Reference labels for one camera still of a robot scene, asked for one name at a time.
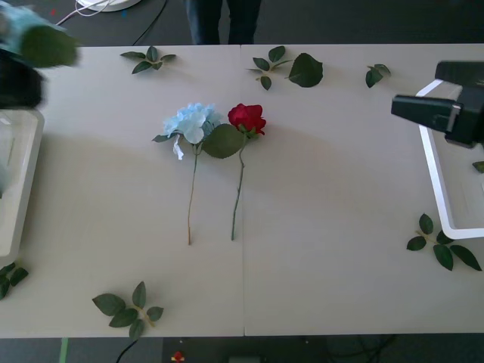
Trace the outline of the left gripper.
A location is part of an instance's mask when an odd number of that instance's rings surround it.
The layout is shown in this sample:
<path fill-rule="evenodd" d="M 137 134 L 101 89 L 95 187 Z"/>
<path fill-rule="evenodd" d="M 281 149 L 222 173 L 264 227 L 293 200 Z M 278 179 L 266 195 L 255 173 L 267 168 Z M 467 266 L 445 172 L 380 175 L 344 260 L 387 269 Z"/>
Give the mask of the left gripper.
<path fill-rule="evenodd" d="M 9 51 L 1 51 L 1 109 L 33 109 L 42 103 L 43 77 Z"/>

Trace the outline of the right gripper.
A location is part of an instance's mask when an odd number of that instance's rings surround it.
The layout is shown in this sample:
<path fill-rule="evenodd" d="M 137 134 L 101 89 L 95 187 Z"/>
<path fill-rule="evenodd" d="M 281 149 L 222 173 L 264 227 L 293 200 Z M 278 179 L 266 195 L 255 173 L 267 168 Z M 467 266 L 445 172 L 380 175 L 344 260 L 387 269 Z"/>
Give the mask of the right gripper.
<path fill-rule="evenodd" d="M 482 61 L 442 60 L 435 79 L 463 86 L 457 100 L 396 95 L 391 114 L 447 132 L 450 144 L 474 148 L 483 143 L 483 73 Z"/>

